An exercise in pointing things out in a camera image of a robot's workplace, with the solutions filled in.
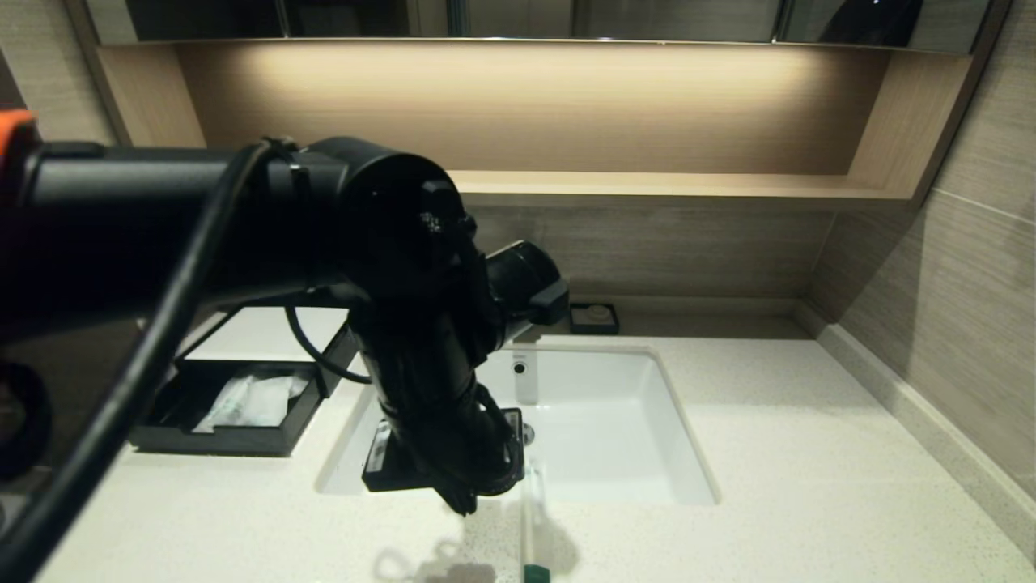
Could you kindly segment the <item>white shower cap packet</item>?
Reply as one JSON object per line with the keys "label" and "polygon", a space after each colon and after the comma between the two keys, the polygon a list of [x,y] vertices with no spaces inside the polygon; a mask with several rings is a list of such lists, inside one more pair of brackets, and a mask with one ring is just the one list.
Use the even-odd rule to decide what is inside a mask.
{"label": "white shower cap packet", "polygon": [[287,416],[289,401],[300,396],[307,386],[308,378],[300,376],[253,381],[244,403],[244,420],[252,427],[278,427]]}

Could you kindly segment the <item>black plastic tray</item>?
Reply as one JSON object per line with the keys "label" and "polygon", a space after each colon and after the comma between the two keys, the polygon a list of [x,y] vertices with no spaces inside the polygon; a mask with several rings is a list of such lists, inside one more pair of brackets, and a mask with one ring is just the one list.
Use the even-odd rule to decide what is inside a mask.
{"label": "black plastic tray", "polygon": [[[256,373],[261,379],[300,379],[299,395],[284,399],[285,416],[264,427],[223,425],[195,432],[234,377]],[[289,457],[308,422],[327,395],[317,365],[291,361],[182,360],[159,389],[151,409],[130,432],[130,444],[141,453]]]}

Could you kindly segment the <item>white panel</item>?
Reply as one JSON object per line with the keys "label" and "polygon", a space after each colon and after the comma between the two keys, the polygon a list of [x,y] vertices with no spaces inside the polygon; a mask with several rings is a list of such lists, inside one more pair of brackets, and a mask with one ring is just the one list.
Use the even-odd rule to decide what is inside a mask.
{"label": "white panel", "polygon": [[[346,309],[296,309],[304,334],[314,347],[326,350],[347,319]],[[244,307],[235,313],[210,315],[189,333],[179,358],[185,360],[233,360],[311,362],[312,357],[291,332],[280,307]]]}

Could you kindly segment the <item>long packet with green end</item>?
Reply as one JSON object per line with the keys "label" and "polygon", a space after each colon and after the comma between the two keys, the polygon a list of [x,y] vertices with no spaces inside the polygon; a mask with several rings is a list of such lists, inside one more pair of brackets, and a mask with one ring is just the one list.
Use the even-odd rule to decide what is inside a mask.
{"label": "long packet with green end", "polygon": [[544,472],[536,460],[524,466],[521,501],[521,583],[552,583],[554,535],[546,508]]}

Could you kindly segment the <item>white sink basin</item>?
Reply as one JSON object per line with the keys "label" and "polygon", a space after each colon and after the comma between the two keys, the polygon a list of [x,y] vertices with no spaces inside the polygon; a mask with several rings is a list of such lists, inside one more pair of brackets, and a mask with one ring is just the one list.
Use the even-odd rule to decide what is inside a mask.
{"label": "white sink basin", "polygon": [[549,502],[712,506],[719,496],[658,358],[644,350],[514,346],[477,371],[536,432]]}

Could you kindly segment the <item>black soap dish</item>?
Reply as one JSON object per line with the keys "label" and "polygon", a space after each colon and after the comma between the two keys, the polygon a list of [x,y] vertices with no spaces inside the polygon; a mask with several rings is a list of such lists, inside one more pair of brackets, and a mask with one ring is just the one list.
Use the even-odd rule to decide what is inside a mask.
{"label": "black soap dish", "polygon": [[581,336],[618,336],[618,330],[621,325],[618,325],[618,315],[617,310],[611,304],[605,304],[611,307],[612,314],[614,315],[614,322],[609,325],[595,326],[593,322],[586,321],[584,316],[585,307],[599,303],[578,303],[572,304],[569,312],[569,328],[572,334]]}

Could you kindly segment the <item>mirror cabinet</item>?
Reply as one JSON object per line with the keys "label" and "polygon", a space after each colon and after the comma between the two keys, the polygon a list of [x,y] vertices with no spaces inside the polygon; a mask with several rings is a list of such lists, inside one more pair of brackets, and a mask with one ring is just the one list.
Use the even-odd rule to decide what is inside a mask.
{"label": "mirror cabinet", "polygon": [[64,0],[98,45],[274,38],[852,45],[970,54],[1009,0]]}

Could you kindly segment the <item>wooden wall shelf niche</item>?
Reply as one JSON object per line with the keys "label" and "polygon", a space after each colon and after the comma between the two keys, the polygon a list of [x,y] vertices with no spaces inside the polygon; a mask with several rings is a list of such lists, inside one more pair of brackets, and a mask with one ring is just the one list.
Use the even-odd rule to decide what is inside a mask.
{"label": "wooden wall shelf niche", "polygon": [[262,40],[100,45],[135,147],[356,136],[469,206],[918,206],[976,56],[833,45]]}

